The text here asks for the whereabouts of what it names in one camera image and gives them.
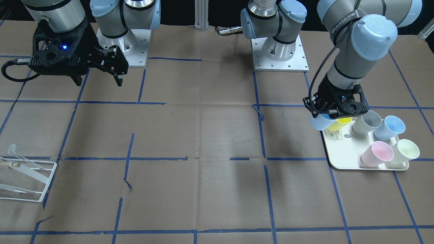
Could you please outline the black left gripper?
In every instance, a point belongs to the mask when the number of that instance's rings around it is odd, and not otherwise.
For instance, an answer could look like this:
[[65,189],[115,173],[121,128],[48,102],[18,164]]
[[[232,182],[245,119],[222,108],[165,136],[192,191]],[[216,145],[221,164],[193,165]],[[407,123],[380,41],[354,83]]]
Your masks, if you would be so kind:
[[325,76],[313,97],[305,97],[303,102],[315,118],[319,114],[328,114],[332,119],[361,116],[369,110],[364,91],[360,84],[351,87],[338,88]]

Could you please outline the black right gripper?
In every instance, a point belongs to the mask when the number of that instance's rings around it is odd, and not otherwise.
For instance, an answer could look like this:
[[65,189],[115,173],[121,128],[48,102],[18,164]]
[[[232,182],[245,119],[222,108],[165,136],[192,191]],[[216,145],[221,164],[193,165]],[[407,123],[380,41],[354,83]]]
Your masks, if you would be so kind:
[[119,46],[103,48],[91,24],[84,20],[76,28],[55,33],[48,21],[41,20],[34,32],[33,53],[28,67],[40,75],[69,76],[77,86],[88,68],[111,74],[122,87],[129,64]]

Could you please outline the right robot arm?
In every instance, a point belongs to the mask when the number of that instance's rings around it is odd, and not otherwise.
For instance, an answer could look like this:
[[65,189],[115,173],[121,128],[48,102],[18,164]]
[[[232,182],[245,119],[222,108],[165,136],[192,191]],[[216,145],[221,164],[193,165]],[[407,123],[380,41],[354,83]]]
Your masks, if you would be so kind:
[[131,56],[143,46],[133,30],[158,29],[161,22],[159,0],[91,0],[97,36],[79,0],[24,0],[23,5],[38,26],[31,57],[16,65],[27,65],[37,76],[68,76],[77,86],[89,68],[112,75],[121,86],[134,65]]

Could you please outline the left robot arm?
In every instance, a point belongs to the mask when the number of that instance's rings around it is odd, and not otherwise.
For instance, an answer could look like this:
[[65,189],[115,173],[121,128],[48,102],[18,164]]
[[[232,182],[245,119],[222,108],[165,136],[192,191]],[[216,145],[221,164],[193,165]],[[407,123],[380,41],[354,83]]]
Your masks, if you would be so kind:
[[[319,84],[303,99],[314,118],[360,116],[368,112],[360,82],[397,38],[397,28],[413,23],[421,0],[320,0],[317,13],[339,52]],[[246,38],[265,38],[262,53],[283,62],[296,51],[296,39],[307,17],[297,0],[251,0],[241,11]]]

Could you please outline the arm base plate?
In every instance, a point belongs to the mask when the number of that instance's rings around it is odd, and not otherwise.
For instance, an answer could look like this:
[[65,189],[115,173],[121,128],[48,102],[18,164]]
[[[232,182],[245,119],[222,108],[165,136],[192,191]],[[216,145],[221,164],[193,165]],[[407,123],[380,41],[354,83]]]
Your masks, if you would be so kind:
[[300,36],[292,44],[277,43],[272,37],[251,39],[255,71],[305,72],[308,62]]
[[98,29],[97,38],[103,48],[119,46],[129,67],[146,68],[152,33],[152,30],[147,29],[131,29],[123,37],[111,39],[103,36],[101,30]]

